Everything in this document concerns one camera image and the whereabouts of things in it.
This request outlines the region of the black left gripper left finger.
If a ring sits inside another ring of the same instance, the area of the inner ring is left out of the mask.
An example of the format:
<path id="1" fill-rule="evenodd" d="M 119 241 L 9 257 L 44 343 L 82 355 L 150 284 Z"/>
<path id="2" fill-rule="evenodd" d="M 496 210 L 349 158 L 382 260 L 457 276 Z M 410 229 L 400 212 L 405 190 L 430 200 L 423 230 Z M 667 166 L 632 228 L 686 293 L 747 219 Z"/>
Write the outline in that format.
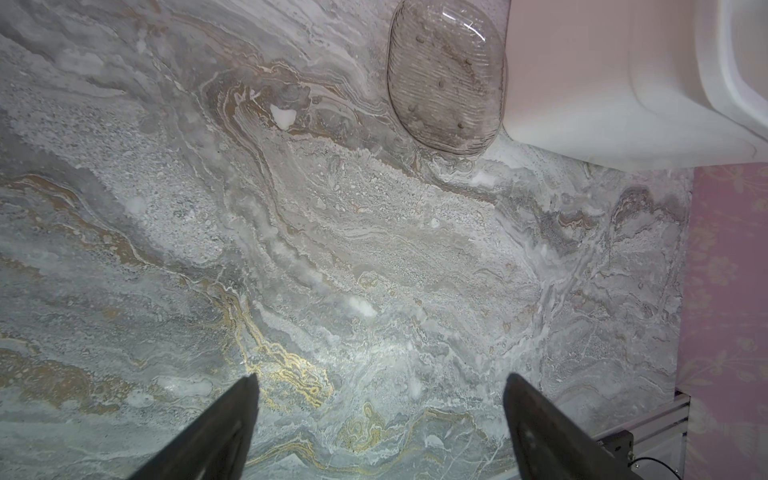
<path id="1" fill-rule="evenodd" d="M 259 383 L 243 377 L 134 472 L 133 479 L 239 479 L 258 416 Z"/>

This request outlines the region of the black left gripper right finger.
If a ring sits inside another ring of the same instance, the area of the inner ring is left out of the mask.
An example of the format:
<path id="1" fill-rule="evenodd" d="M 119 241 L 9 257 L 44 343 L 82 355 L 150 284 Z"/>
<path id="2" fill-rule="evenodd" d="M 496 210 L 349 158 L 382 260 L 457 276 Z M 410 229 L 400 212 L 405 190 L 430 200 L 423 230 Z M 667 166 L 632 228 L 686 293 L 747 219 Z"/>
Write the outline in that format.
<path id="1" fill-rule="evenodd" d="M 507 377 L 503 407 L 522 479 L 639 477 L 517 373 Z"/>

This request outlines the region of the clear glass plate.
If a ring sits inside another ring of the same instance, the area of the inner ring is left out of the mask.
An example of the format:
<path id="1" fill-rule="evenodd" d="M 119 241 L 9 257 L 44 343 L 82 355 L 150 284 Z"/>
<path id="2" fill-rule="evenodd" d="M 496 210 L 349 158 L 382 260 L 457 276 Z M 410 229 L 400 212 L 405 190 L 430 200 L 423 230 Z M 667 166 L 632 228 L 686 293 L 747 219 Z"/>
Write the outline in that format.
<path id="1" fill-rule="evenodd" d="M 394 113 L 421 144 L 483 153 L 501 125 L 504 43 L 471 1 L 403 1 L 390 27 L 387 89 Z"/>

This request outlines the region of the white plastic bin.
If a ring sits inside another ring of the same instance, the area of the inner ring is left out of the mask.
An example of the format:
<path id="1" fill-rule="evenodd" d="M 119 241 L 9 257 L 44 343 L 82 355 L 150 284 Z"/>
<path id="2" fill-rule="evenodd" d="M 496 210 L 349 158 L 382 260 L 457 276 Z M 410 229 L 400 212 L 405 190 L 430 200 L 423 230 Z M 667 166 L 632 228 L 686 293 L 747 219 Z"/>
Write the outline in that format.
<path id="1" fill-rule="evenodd" d="M 623 171 L 767 159 L 763 1 L 515 1 L 503 126 Z"/>

